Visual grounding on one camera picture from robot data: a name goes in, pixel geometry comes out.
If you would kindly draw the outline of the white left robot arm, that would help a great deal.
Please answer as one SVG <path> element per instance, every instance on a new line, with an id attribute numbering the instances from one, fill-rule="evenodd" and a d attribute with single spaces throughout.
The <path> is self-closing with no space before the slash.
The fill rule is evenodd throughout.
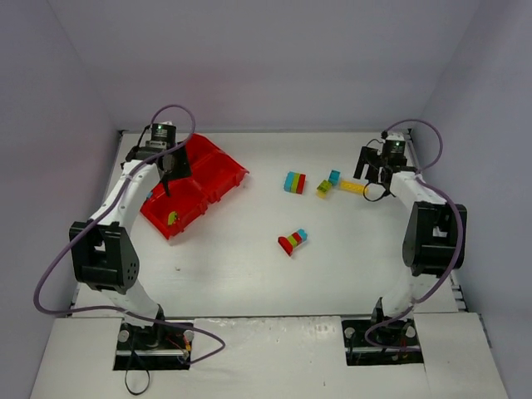
<path id="1" fill-rule="evenodd" d="M 186 149 L 174 148 L 180 144 L 176 126 L 167 121 L 149 128 L 150 139 L 130 150 L 121 177 L 101 207 L 86 222 L 75 222 L 69 230 L 77 282 L 109 298 L 122 309 L 126 323 L 141 329 L 154 327 L 164 312 L 138 279 L 140 258 L 131 242 L 131 229 L 158 184 L 170 196 L 171 182 L 192 175 Z"/>

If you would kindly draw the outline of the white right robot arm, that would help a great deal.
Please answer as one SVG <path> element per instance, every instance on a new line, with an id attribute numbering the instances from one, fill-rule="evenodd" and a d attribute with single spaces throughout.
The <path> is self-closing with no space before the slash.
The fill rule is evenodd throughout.
<path id="1" fill-rule="evenodd" d="M 401 256 L 406 270 L 395 287 L 379 298 L 376 310 L 384 318 L 404 318 L 424 303 L 460 268 L 465 258 L 467 208 L 425 182 L 408 164 L 406 139 L 382 132 L 382 148 L 361 148 L 354 177 L 383 188 L 382 196 L 401 201 L 409 212 Z"/>

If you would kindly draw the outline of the lime green lego brick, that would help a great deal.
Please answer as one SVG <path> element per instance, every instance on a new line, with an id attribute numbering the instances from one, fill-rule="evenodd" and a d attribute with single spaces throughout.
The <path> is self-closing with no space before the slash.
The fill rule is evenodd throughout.
<path id="1" fill-rule="evenodd" d="M 323 180 L 320 185 L 317 187 L 317 190 L 329 192 L 333 185 L 328 180 Z"/>

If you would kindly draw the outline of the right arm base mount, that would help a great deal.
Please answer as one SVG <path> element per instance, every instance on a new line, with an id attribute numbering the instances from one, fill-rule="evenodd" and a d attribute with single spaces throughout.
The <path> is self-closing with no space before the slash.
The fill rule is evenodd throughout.
<path id="1" fill-rule="evenodd" d="M 369 319 L 343 319 L 342 339 L 348 367 L 422 364 L 424 358 L 413 319 L 400 320 L 377 329 L 365 338 Z"/>

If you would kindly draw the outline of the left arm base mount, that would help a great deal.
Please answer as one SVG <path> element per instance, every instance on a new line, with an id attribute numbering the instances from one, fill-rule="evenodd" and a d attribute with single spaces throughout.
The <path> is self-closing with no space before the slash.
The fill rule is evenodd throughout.
<path id="1" fill-rule="evenodd" d="M 194 324 L 182 324 L 181 328 L 158 324 L 140 328 L 122 322 L 116 339 L 113 370 L 189 370 Z"/>

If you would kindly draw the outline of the green curved lego piece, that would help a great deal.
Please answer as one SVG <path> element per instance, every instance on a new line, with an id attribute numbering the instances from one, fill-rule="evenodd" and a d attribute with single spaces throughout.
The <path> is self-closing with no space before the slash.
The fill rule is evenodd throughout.
<path id="1" fill-rule="evenodd" d="M 171 211 L 167 217 L 167 225 L 172 226 L 179 221 L 179 214 L 176 211 Z"/>

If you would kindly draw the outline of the pale yellow lego brick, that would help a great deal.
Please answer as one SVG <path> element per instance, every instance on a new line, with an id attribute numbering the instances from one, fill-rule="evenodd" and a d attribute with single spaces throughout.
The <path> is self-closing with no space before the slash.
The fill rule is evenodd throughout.
<path id="1" fill-rule="evenodd" d="M 327 197 L 327 192 L 325 191 L 321 191 L 321 190 L 317 190 L 316 191 L 316 196 L 321 198 L 321 199 L 325 199 Z"/>

